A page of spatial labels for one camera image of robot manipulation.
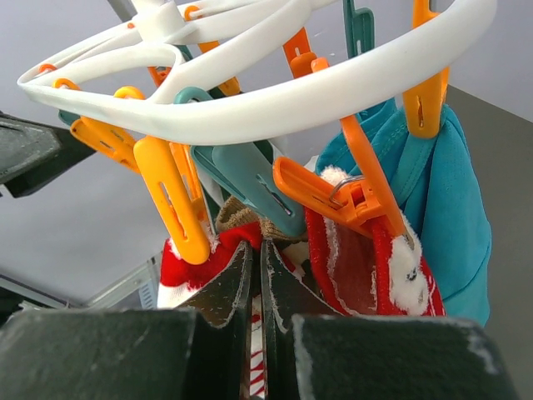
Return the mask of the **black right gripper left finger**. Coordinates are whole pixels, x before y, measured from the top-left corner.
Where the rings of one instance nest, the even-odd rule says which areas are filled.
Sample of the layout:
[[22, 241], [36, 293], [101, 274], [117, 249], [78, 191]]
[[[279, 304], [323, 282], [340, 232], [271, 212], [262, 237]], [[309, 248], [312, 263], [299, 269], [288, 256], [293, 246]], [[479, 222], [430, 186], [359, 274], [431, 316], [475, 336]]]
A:
[[250, 397], [253, 249], [240, 242], [225, 268], [178, 310], [194, 317], [180, 399]]

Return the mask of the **orange peg holding snowflake sock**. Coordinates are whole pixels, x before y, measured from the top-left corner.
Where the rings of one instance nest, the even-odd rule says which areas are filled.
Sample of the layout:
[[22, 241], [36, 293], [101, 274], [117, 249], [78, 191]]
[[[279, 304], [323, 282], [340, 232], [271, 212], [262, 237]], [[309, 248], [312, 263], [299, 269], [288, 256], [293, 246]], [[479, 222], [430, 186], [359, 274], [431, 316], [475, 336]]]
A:
[[407, 234], [401, 211], [366, 134], [354, 116], [341, 119], [341, 128], [361, 177], [332, 185], [288, 157], [273, 165], [276, 186], [306, 208], [366, 237], [376, 223], [394, 238]]

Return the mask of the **white round clip hanger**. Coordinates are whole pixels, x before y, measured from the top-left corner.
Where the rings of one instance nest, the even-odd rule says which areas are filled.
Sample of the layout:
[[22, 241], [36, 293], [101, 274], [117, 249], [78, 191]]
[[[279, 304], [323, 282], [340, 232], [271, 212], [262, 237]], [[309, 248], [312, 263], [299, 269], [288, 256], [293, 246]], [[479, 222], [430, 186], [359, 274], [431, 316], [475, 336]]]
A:
[[[187, 86], [213, 88], [277, 50], [320, 1], [201, 2], [186, 21], [172, 1], [137, 1], [137, 15], [26, 71], [18, 86], [34, 101], [176, 143], [246, 143], [299, 132], [357, 113], [413, 88], [449, 66], [491, 25], [494, 1], [456, 1], [406, 34], [305, 77], [208, 102], [178, 105]], [[59, 89], [130, 68], [170, 73], [146, 100]]]

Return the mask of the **orange peg on teal cloth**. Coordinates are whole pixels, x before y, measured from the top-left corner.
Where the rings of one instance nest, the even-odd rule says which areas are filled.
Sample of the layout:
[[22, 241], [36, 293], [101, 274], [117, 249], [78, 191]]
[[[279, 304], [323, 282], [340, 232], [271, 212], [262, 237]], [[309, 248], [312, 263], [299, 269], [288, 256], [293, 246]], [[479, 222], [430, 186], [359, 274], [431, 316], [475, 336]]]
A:
[[[417, 29], [439, 14], [431, 11], [431, 1], [413, 1], [412, 28]], [[449, 74], [450, 68], [446, 67], [403, 92], [406, 122], [411, 135], [422, 139], [437, 136], [441, 124], [441, 111], [446, 100]]]

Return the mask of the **teal clothes peg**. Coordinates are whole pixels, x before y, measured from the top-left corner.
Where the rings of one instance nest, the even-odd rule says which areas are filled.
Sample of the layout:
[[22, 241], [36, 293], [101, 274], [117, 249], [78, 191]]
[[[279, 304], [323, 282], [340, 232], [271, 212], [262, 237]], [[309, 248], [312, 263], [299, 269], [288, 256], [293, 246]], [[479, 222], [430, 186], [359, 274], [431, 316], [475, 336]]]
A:
[[296, 237], [306, 231], [302, 205], [283, 194], [274, 182], [274, 152], [269, 141], [192, 146], [191, 155], [217, 184], [282, 233]]

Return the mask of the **orange clothes peg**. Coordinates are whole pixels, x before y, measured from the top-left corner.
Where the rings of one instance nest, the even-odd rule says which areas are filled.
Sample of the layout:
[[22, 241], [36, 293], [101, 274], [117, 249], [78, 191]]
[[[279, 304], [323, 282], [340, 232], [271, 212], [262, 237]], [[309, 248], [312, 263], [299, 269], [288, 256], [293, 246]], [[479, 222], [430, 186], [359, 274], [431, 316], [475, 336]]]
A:
[[133, 152], [181, 258], [193, 265], [204, 263], [211, 253], [202, 226], [208, 221], [208, 215], [190, 147], [146, 136], [134, 145]]

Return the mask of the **teal cloth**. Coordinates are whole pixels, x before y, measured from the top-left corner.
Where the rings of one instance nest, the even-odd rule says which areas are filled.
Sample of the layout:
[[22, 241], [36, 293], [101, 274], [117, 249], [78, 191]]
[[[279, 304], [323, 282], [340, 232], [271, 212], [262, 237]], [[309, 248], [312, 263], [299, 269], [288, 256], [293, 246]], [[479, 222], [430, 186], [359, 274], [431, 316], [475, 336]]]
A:
[[[410, 135], [405, 112], [387, 100], [358, 114], [395, 199], [421, 240], [446, 313], [485, 325], [491, 226], [461, 124], [443, 107], [432, 139]], [[306, 211], [311, 270], [326, 302], [344, 314], [375, 311], [371, 239]]]

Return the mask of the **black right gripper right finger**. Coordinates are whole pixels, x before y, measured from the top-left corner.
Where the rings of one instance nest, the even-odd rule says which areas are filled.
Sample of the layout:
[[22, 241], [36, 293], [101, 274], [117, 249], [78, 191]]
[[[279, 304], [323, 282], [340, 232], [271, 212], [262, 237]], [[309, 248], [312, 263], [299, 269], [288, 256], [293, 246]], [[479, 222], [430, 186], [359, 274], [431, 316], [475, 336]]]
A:
[[291, 319], [339, 312], [288, 270], [271, 240], [262, 243], [260, 268], [266, 398], [315, 399], [312, 359], [303, 345], [302, 324], [293, 328]]

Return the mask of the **red snowflake sock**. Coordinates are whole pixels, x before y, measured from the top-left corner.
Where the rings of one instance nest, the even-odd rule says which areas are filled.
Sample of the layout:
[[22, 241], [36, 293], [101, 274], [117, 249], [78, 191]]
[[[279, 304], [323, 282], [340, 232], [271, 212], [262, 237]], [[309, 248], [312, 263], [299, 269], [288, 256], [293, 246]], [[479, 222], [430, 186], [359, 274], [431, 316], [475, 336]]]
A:
[[[319, 176], [337, 185], [351, 176], [329, 167]], [[443, 316], [445, 307], [402, 214], [407, 234], [393, 237], [376, 223], [371, 237], [306, 207], [311, 270], [326, 302], [344, 314]]]

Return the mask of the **red white striped sock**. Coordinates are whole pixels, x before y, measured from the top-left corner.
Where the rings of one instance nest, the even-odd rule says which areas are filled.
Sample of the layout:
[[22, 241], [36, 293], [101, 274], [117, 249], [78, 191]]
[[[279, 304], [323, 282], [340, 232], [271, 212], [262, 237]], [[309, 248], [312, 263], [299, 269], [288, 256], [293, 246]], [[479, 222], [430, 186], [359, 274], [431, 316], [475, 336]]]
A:
[[[181, 306], [205, 287], [230, 261], [237, 245], [247, 242], [253, 250], [262, 244], [260, 224], [251, 222], [222, 232], [215, 237], [215, 251], [200, 265], [193, 265], [178, 255], [171, 239], [167, 239], [162, 252], [161, 277], [157, 295], [159, 309]], [[262, 297], [252, 297], [250, 399], [265, 397], [265, 378], [262, 344]]]

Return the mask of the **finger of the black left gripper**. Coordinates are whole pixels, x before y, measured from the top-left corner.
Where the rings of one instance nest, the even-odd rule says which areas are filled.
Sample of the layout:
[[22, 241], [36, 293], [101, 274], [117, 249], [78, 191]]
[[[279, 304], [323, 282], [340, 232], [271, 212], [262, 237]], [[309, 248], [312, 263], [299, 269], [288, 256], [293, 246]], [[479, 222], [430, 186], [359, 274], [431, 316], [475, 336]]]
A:
[[14, 198], [37, 192], [94, 153], [66, 128], [1, 114], [1, 184]]

